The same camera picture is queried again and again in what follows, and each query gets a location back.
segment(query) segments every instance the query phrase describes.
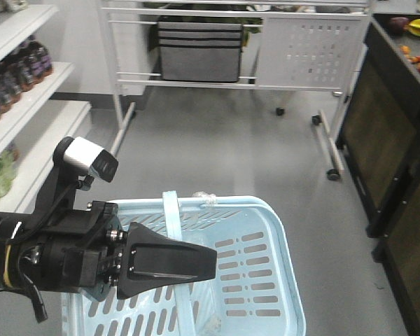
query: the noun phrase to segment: screw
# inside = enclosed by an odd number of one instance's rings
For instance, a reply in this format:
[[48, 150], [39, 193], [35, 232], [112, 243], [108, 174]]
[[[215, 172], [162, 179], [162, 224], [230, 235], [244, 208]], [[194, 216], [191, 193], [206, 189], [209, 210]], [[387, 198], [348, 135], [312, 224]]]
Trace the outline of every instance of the screw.
[[111, 286], [117, 286], [117, 284], [118, 284], [118, 277], [115, 277], [113, 275], [109, 275], [108, 282], [110, 283]]

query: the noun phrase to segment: cable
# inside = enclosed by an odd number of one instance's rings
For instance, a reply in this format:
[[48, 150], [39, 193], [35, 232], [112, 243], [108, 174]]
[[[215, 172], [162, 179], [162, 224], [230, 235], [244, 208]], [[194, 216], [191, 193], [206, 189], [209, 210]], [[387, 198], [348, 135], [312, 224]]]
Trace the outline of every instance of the cable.
[[65, 195], [72, 191], [73, 189], [77, 189], [78, 181], [69, 184], [57, 197], [57, 199], [53, 202], [49, 210], [42, 216], [40, 221], [30, 230], [17, 236], [16, 238], [4, 238], [0, 237], [0, 242], [5, 243], [6, 245], [16, 245], [21, 242], [24, 242], [26, 239], [30, 238], [36, 232], [38, 232], [45, 224], [49, 217], [53, 214], [56, 208], [59, 206], [60, 202], [64, 199]]
[[24, 254], [30, 252], [34, 248], [35, 246], [32, 246], [19, 253], [19, 256], [17, 257], [17, 261], [16, 261], [16, 270], [22, 282], [24, 294], [31, 300], [31, 303], [33, 305], [34, 315], [36, 316], [37, 322], [40, 323], [48, 319], [47, 311], [43, 303], [41, 292], [39, 291], [37, 286], [34, 284], [34, 282], [24, 272], [22, 272], [22, 269], [20, 268], [20, 262], [22, 260], [25, 260], [25, 259], [22, 259]]

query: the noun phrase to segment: perforated metal panel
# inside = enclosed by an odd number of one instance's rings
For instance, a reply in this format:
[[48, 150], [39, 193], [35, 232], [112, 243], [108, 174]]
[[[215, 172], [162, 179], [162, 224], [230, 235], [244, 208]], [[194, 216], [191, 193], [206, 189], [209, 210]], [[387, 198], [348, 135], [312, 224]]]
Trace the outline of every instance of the perforated metal panel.
[[258, 84], [341, 90], [356, 63], [365, 19], [333, 14], [317, 14], [310, 20], [296, 15], [266, 19]]

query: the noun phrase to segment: caster wheel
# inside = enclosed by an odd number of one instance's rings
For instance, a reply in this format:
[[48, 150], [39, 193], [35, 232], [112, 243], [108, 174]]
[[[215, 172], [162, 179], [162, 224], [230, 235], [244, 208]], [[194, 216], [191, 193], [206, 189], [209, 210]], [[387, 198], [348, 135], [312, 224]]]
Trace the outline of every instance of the caster wheel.
[[319, 115], [313, 115], [311, 117], [311, 122], [315, 126], [319, 126], [320, 123], [322, 123], [322, 118]]
[[339, 171], [337, 169], [330, 169], [327, 171], [327, 179], [330, 181], [337, 181], [341, 178]]
[[277, 114], [278, 116], [282, 116], [283, 114], [285, 114], [285, 109], [281, 107], [277, 107], [275, 109], [275, 114]]

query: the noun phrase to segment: basket handle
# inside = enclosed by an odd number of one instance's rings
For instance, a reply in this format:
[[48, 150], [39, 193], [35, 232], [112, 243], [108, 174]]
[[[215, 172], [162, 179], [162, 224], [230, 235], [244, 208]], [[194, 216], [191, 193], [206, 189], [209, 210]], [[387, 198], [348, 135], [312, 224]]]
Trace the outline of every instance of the basket handle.
[[[181, 217], [179, 214], [179, 201], [176, 191], [163, 193], [163, 209], [167, 236], [175, 240], [182, 240]], [[177, 321], [180, 335], [196, 336], [193, 308], [191, 305], [188, 284], [173, 285], [176, 300]]]

